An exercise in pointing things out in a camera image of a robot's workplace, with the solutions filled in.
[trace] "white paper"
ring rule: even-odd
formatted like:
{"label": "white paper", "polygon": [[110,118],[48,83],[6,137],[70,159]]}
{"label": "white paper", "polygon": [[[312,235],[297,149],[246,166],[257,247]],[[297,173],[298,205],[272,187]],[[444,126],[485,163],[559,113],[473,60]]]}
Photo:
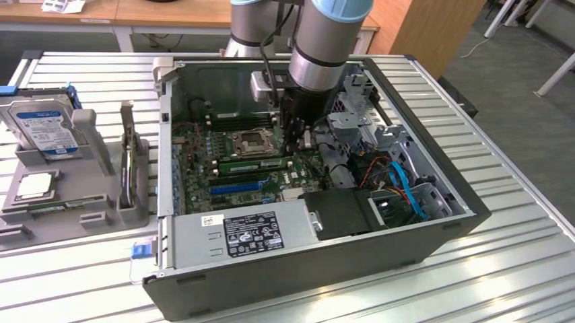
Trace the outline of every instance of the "white paper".
{"label": "white paper", "polygon": [[80,13],[85,0],[44,0],[42,11],[58,13]]}
{"label": "white paper", "polygon": [[84,7],[85,0],[68,1],[62,13],[81,13],[81,8]]}

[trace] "power supply label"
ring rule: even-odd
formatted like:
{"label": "power supply label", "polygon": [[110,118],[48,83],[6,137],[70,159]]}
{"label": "power supply label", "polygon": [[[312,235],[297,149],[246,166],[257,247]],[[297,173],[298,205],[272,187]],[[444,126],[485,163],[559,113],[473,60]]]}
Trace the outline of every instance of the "power supply label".
{"label": "power supply label", "polygon": [[20,112],[16,117],[40,151],[58,155],[78,149],[70,131],[61,126],[64,117],[60,111]]}
{"label": "power supply label", "polygon": [[230,257],[284,248],[274,212],[224,219],[224,232]]}

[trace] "metal table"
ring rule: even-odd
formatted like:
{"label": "metal table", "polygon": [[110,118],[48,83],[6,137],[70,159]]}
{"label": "metal table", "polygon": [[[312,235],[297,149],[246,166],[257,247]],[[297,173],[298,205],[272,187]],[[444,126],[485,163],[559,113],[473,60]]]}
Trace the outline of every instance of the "metal table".
{"label": "metal table", "polygon": [[[46,52],[21,62],[12,83],[48,87],[73,82],[84,107],[97,112],[97,130],[106,140],[121,131],[117,102],[134,100],[136,128],[153,146],[158,103],[150,70],[157,55]],[[401,56],[372,58],[493,215],[420,264],[188,322],[575,318],[572,226],[419,63]],[[5,192],[16,165],[14,140],[5,131],[0,142],[0,192]],[[152,185],[156,160],[153,149]],[[141,286],[128,278],[129,247],[154,229],[152,222],[137,230],[0,253],[0,322],[162,322]]]}

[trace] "blue tab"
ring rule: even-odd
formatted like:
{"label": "blue tab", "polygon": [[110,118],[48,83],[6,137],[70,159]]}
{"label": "blue tab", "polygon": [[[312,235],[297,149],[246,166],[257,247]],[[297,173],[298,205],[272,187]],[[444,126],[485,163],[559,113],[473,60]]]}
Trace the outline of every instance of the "blue tab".
{"label": "blue tab", "polygon": [[132,247],[132,259],[144,259],[152,256],[152,244],[137,244]]}
{"label": "blue tab", "polygon": [[13,96],[17,92],[17,86],[0,86],[0,96]]}

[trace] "metal bracket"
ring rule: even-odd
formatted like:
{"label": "metal bracket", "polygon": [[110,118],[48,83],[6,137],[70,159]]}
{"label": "metal bracket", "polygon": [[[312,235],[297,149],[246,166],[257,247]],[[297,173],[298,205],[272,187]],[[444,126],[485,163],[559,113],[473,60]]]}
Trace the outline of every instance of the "metal bracket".
{"label": "metal bracket", "polygon": [[165,75],[176,69],[173,57],[154,57],[152,63],[153,90],[161,96],[161,83]]}

